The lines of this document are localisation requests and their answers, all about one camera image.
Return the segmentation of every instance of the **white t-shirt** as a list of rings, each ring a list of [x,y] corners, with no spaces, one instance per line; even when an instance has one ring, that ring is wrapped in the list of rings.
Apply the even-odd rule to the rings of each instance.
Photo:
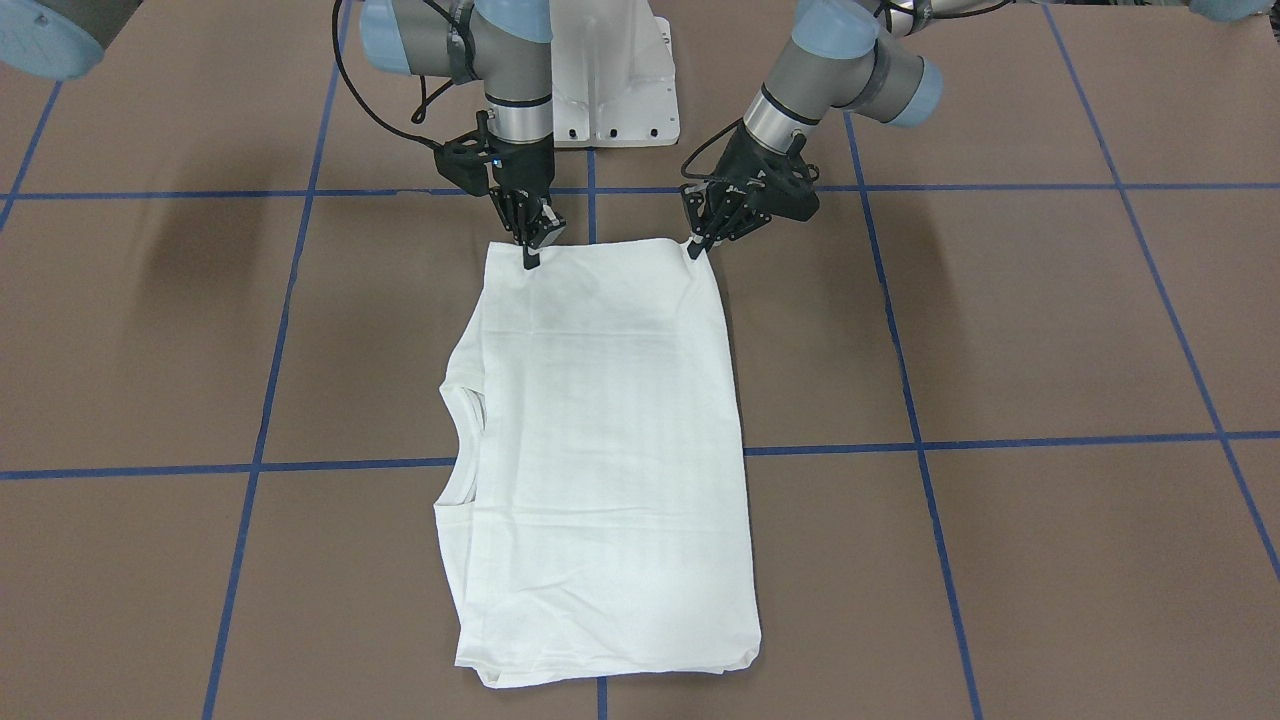
[[[751,664],[760,628],[724,313],[666,238],[494,243],[440,388],[456,662],[509,688]]]

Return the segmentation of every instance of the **white cloth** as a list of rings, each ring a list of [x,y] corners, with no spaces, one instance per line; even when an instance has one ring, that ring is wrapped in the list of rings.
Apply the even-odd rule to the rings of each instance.
[[[435,503],[492,688],[746,667],[760,646],[724,313],[671,240],[494,243],[440,388],[458,428]]]

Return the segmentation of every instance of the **light blue joint cap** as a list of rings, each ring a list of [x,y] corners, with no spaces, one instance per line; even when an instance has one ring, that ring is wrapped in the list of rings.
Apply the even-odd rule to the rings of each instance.
[[[929,119],[929,115],[938,106],[938,100],[942,100],[942,73],[937,65],[924,60],[924,74],[920,77],[920,86],[915,88],[915,95],[896,118],[884,124],[896,128],[914,128]]]
[[[791,40],[832,60],[861,58],[876,47],[879,20],[854,0],[800,0]]]
[[[102,46],[35,0],[0,0],[0,60],[33,76],[74,79],[102,61]]]
[[[1275,0],[1192,0],[1190,10],[1216,23],[1234,23],[1256,13],[1262,13]]]
[[[365,46],[369,64],[379,70],[412,74],[392,0],[365,0],[365,9],[360,12],[360,44]]]
[[[521,40],[552,41],[550,0],[476,0],[476,12]]]

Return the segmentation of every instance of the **cloth fold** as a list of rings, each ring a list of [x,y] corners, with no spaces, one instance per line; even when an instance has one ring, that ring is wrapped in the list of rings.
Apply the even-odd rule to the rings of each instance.
[[[666,238],[494,243],[440,388],[456,664],[493,688],[751,664],[742,438],[710,265]]]

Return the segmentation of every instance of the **white mounting plate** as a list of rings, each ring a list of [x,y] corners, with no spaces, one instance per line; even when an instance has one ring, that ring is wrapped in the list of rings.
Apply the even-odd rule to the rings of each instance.
[[[671,23],[667,18],[653,19],[669,54]],[[595,108],[594,124],[586,102],[570,101],[559,92],[553,101],[556,147],[653,147],[680,140],[675,76],[628,85],[617,99]]]

